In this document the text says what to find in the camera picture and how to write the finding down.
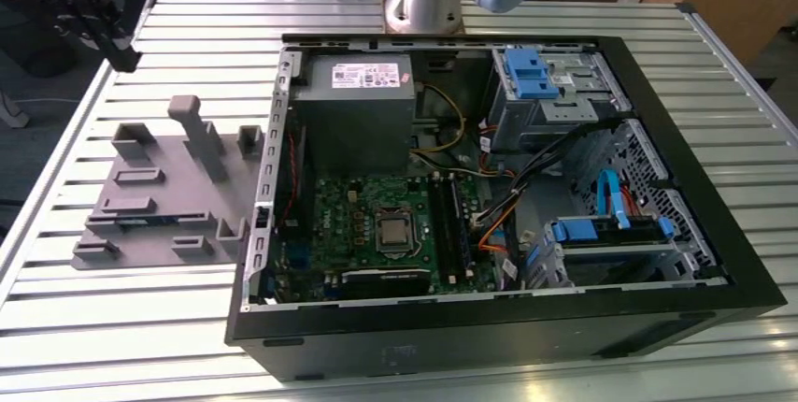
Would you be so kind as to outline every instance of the open computer tower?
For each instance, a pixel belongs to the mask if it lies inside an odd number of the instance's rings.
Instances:
[[[786,303],[619,38],[283,43],[227,329],[280,380],[642,355]]]

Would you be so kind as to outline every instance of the cpu socket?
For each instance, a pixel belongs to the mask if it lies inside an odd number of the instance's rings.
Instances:
[[[377,211],[376,250],[389,259],[400,259],[412,253],[412,215],[404,211]]]

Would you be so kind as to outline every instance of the motherboard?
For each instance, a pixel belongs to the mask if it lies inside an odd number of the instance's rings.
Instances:
[[[493,291],[493,265],[468,246],[479,209],[471,177],[319,179],[313,239],[285,245],[291,299]]]

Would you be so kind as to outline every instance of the ram slot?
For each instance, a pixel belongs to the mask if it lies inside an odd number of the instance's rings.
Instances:
[[[427,194],[440,282],[456,284],[472,273],[468,270],[467,225],[455,180],[433,177],[428,182]]]

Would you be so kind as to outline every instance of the metal table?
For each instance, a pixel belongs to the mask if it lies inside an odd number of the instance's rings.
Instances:
[[[265,122],[280,34],[376,33],[379,5],[160,0],[138,36],[141,68],[118,75],[101,67],[0,250],[0,401],[794,396],[798,136],[783,114],[703,21],[672,6],[539,3],[495,16],[465,4],[464,13],[469,33],[626,38],[791,304],[636,359],[279,383],[221,342],[233,266],[76,271],[68,260],[118,122],[177,131],[165,117],[176,93],[199,95],[220,132]]]

